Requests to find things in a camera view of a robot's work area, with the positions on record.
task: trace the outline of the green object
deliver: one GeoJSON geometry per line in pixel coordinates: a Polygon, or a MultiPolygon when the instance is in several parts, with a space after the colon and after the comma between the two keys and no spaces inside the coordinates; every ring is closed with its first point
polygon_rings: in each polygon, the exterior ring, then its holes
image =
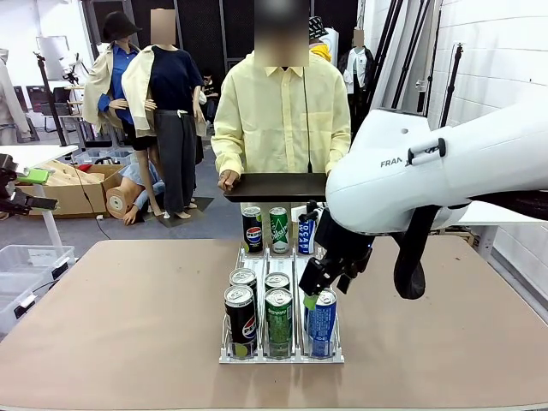
{"type": "Polygon", "coordinates": [[[305,299],[303,301],[305,307],[310,311],[314,311],[316,309],[316,301],[318,300],[318,297],[318,295],[305,295],[305,299]]]}
{"type": "Polygon", "coordinates": [[[270,211],[272,249],[274,253],[283,254],[289,251],[289,221],[288,212],[283,207],[275,207],[270,211]]]}
{"type": "Polygon", "coordinates": [[[45,184],[50,178],[50,173],[41,169],[30,169],[28,176],[17,177],[18,182],[25,182],[27,184],[45,184]]]}
{"type": "Polygon", "coordinates": [[[293,297],[286,289],[271,289],[265,296],[269,355],[289,358],[293,341],[293,297]]]}

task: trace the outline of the hand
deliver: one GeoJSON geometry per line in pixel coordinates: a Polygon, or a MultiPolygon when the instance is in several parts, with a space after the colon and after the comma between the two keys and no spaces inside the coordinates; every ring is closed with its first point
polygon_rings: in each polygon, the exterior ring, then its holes
{"type": "Polygon", "coordinates": [[[117,100],[111,100],[109,103],[109,107],[114,110],[126,110],[129,108],[129,104],[125,98],[119,98],[117,100]]]}
{"type": "Polygon", "coordinates": [[[234,185],[240,180],[240,175],[232,170],[225,170],[219,176],[219,183],[217,186],[223,191],[232,191],[234,185]]]}
{"type": "Polygon", "coordinates": [[[135,219],[137,218],[137,211],[139,209],[137,208],[137,205],[134,205],[131,207],[131,210],[126,212],[126,215],[123,216],[123,223],[124,225],[131,225],[135,223],[135,219]]]}
{"type": "Polygon", "coordinates": [[[156,103],[154,100],[145,100],[145,110],[154,111],[157,109],[156,103]]]}
{"type": "Polygon", "coordinates": [[[194,118],[197,122],[206,122],[204,118],[204,113],[202,113],[202,109],[200,108],[199,104],[193,104],[194,109],[194,118]]]}

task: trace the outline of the white brick wall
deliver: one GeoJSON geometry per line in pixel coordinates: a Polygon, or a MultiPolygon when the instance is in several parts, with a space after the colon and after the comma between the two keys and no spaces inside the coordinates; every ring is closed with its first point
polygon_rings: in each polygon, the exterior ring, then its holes
{"type": "MultiPolygon", "coordinates": [[[[548,1],[445,0],[428,119],[432,128],[439,124],[451,49],[458,42],[464,54],[448,125],[547,91],[548,1]]],[[[548,225],[502,227],[495,247],[548,298],[548,225]]]]}

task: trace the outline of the black cable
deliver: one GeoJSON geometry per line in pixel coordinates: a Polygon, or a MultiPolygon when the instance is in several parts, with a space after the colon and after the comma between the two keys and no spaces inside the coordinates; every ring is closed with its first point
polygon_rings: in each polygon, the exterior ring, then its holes
{"type": "Polygon", "coordinates": [[[34,294],[36,291],[38,291],[39,289],[42,289],[43,287],[47,287],[47,286],[50,285],[50,284],[55,285],[55,284],[57,284],[58,282],[59,282],[59,280],[57,279],[57,280],[50,281],[49,283],[46,283],[46,284],[44,284],[44,285],[40,285],[37,289],[34,289],[34,290],[33,290],[33,294],[34,294]]]}
{"type": "Polygon", "coordinates": [[[449,68],[447,69],[447,83],[445,83],[445,92],[444,92],[444,98],[442,103],[442,111],[439,113],[439,123],[438,127],[441,127],[442,125],[442,114],[444,112],[444,106],[445,106],[445,97],[447,96],[447,87],[449,87],[449,82],[451,80],[451,64],[453,63],[453,53],[455,52],[455,46],[453,45],[453,48],[451,49],[451,58],[449,59],[449,68]]]}
{"type": "Polygon", "coordinates": [[[307,111],[307,134],[308,134],[308,172],[312,173],[312,160],[310,159],[310,127],[308,126],[308,101],[307,101],[307,78],[305,68],[302,68],[302,84],[305,89],[305,110],[307,111]]]}
{"type": "MultiPolygon", "coordinates": [[[[72,154],[71,154],[71,156],[70,156],[70,159],[71,159],[71,165],[72,165],[74,171],[76,172],[76,176],[78,177],[78,181],[80,182],[80,187],[82,188],[82,193],[84,193],[84,197],[86,197],[86,200],[87,200],[87,202],[89,203],[89,206],[92,208],[92,214],[94,215],[94,214],[95,214],[95,210],[93,210],[93,204],[92,204],[92,202],[89,200],[89,197],[87,196],[86,190],[84,189],[84,184],[82,183],[82,180],[81,180],[81,178],[80,178],[80,174],[78,174],[78,171],[79,171],[79,170],[78,170],[78,169],[76,168],[76,166],[74,165],[74,164],[75,164],[75,160],[74,160],[74,157],[72,156],[72,154]]],[[[101,232],[104,234],[104,236],[105,236],[106,238],[108,238],[109,240],[112,240],[112,239],[108,236],[108,234],[106,234],[106,233],[103,231],[103,229],[101,228],[101,224],[99,224],[99,221],[97,220],[97,217],[96,217],[96,216],[94,216],[94,217],[95,217],[95,223],[97,223],[98,228],[101,230],[101,232]]]]}

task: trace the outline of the can dispenser rack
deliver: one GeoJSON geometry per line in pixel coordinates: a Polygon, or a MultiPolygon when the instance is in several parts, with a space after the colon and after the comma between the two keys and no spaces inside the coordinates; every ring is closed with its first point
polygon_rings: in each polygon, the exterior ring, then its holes
{"type": "MultiPolygon", "coordinates": [[[[318,249],[316,256],[321,258],[323,252],[322,248],[318,249]]],[[[219,357],[221,364],[341,364],[344,362],[338,315],[335,318],[335,327],[331,335],[332,356],[326,359],[316,359],[309,356],[308,337],[304,330],[304,293],[298,286],[302,272],[307,266],[309,259],[310,256],[308,255],[298,254],[295,247],[292,247],[288,253],[279,255],[272,253],[268,247],[265,247],[265,251],[262,254],[248,254],[243,247],[240,247],[235,268],[249,268],[255,271],[257,277],[257,299],[259,300],[257,349],[253,357],[248,359],[239,359],[232,355],[225,314],[222,326],[221,356],[219,357]],[[281,360],[269,357],[268,327],[266,326],[265,316],[265,278],[271,272],[283,272],[289,276],[291,282],[290,291],[293,296],[293,342],[291,356],[281,360]]]]}

